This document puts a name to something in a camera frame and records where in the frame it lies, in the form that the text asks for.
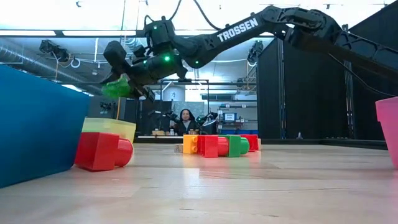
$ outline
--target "yellow toy block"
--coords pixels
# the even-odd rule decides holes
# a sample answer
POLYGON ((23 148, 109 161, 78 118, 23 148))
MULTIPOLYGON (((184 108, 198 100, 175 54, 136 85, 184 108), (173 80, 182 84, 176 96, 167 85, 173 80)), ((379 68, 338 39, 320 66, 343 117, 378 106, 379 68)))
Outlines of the yellow toy block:
POLYGON ((186 134, 183 137, 183 149, 184 154, 196 154, 197 153, 197 142, 198 136, 194 134, 186 134))

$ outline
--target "woman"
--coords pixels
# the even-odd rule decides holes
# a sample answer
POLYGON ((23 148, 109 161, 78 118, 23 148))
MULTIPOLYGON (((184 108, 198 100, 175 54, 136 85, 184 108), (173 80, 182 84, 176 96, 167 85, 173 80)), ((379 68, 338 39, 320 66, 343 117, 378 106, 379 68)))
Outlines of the woman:
POLYGON ((199 125, 195 121, 195 117, 192 112, 188 109, 181 110, 180 121, 175 123, 174 131, 177 132, 179 136, 184 134, 189 134, 189 131, 199 129, 199 125))

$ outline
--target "blue box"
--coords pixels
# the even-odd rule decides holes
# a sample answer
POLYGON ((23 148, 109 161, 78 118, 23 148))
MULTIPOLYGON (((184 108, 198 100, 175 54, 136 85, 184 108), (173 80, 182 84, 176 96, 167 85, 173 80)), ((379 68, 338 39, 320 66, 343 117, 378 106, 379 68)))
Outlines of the blue box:
POLYGON ((0 188, 73 165, 90 97, 0 66, 0 188))

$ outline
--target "translucent yellow container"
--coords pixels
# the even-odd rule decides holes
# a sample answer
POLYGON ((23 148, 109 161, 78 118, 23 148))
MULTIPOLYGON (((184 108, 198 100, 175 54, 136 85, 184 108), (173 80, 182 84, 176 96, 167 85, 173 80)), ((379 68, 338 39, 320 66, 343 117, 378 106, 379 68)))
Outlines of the translucent yellow container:
POLYGON ((110 118, 86 118, 82 132, 102 132, 118 134, 120 138, 134 141, 136 124, 110 118))

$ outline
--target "woman's dark hair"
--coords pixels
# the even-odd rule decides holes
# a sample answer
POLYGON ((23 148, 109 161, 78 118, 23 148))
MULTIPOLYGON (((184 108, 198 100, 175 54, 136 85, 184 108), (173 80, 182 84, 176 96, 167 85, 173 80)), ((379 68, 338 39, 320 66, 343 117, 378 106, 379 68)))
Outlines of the woman's dark hair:
POLYGON ((190 110, 188 110, 188 109, 181 110, 181 112, 180 112, 180 120, 182 121, 182 112, 185 111, 185 110, 188 111, 188 113, 189 113, 189 120, 190 121, 194 121, 195 117, 193 116, 192 112, 190 110))

